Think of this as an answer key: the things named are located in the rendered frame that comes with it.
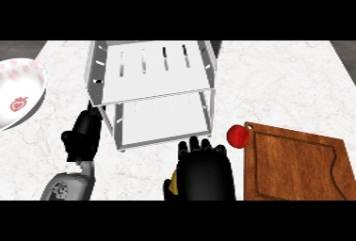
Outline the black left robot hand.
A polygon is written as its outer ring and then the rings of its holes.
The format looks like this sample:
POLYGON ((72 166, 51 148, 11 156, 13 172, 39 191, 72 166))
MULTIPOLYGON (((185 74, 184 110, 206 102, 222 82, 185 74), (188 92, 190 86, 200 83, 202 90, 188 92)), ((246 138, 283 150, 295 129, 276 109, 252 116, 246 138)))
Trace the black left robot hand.
POLYGON ((92 160, 98 148, 101 120, 98 108, 87 104, 72 129, 60 134, 67 162, 92 160))

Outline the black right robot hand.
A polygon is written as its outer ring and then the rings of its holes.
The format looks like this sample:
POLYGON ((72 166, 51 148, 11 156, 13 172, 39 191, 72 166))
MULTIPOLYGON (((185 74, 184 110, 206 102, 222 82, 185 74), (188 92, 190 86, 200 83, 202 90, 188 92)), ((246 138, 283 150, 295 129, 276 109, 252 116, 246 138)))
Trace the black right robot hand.
POLYGON ((225 146, 211 147, 206 138, 188 138, 177 145, 177 195, 163 180, 165 201, 234 201, 234 184, 225 146))

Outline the yellow lemon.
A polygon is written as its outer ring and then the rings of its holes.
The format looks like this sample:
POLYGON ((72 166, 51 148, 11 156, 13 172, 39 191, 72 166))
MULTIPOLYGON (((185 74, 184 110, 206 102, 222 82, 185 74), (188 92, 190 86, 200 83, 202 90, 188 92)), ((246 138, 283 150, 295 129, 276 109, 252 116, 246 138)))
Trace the yellow lemon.
POLYGON ((171 183, 168 185, 169 192, 177 195, 178 194, 178 185, 177 185, 177 171, 174 170, 172 176, 171 176, 171 183))

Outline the brown wooden cutting board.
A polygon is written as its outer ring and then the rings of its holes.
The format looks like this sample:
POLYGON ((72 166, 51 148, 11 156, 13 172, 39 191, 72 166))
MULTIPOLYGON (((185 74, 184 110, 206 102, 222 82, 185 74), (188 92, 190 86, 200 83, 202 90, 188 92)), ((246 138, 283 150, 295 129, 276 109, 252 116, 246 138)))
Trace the brown wooden cutting board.
POLYGON ((356 201, 344 141, 246 122, 245 201, 356 201))

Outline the red tomato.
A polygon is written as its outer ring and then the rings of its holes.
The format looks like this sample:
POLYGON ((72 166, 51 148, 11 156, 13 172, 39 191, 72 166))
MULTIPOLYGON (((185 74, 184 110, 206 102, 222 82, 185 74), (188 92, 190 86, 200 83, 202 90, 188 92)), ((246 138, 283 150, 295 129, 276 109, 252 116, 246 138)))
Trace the red tomato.
POLYGON ((249 131, 242 125, 233 125, 225 132, 225 140, 228 145, 242 149, 249 142, 249 131))

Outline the white bowl with red print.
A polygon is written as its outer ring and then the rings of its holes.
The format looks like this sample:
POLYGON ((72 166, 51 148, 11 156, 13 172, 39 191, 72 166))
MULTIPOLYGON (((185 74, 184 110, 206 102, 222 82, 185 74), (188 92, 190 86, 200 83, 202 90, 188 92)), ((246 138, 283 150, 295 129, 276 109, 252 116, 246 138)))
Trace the white bowl with red print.
POLYGON ((45 90, 45 69, 29 58, 0 61, 0 131, 32 114, 45 90))

